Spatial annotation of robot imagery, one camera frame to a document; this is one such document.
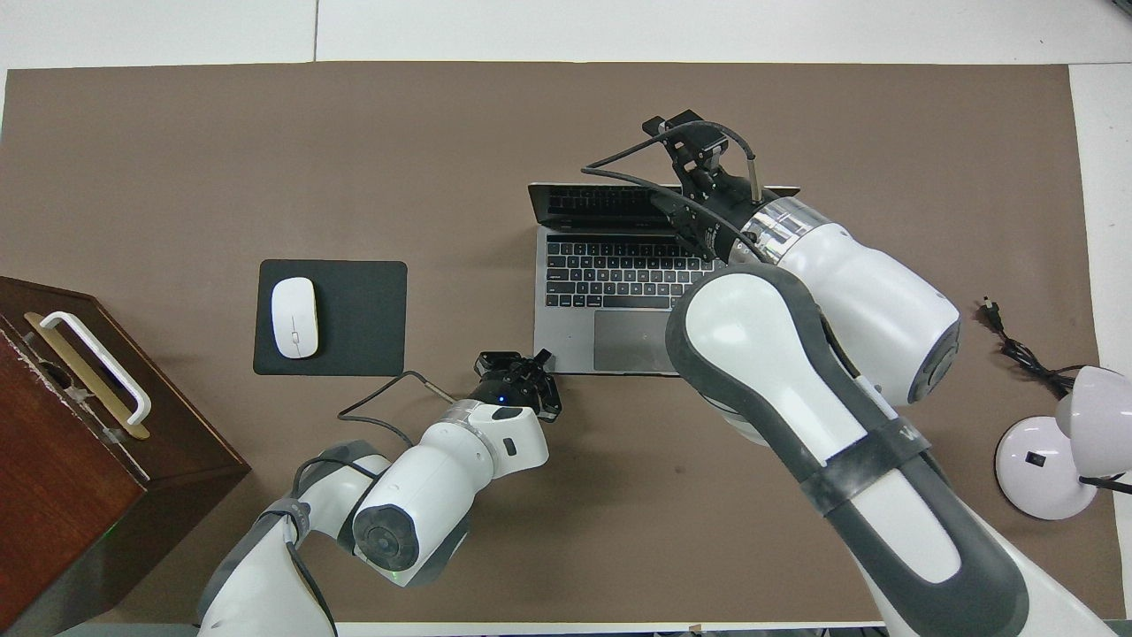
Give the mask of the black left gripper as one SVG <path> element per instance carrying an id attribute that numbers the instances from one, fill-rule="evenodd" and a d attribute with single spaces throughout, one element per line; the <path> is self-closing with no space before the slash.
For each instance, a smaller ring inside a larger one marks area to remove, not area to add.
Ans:
<path id="1" fill-rule="evenodd" d="M 516 351 L 481 352 L 473 365 L 478 386 L 468 398 L 497 406 L 533 408 L 542 422 L 554 423 L 561 415 L 561 395 L 547 370 L 551 359 L 554 352 L 548 348 L 533 358 L 523 358 Z"/>

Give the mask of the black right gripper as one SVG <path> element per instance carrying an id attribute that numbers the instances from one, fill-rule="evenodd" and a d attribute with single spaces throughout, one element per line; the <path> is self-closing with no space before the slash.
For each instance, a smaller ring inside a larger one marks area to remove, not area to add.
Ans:
<path id="1" fill-rule="evenodd" d="M 738 238 L 758 207 L 751 182 L 720 166 L 728 138 L 701 120 L 695 111 L 685 110 L 669 119 L 652 117 L 643 122 L 648 137 L 674 143 L 669 154 L 681 186 L 679 201 L 654 193 L 654 207 L 672 225 L 677 243 L 695 257 L 724 265 L 760 262 L 758 253 Z"/>

